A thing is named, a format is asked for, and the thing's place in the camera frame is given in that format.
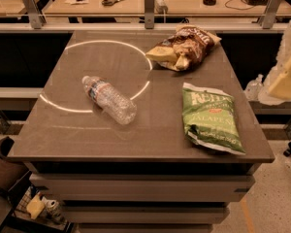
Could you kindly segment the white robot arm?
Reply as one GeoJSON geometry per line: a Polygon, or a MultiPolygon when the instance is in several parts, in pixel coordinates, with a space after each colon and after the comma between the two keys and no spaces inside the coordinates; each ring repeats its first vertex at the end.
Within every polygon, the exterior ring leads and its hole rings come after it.
{"type": "Polygon", "coordinates": [[[291,100],[291,20],[285,29],[271,69],[258,93],[258,101],[265,105],[279,105],[291,100]]]}

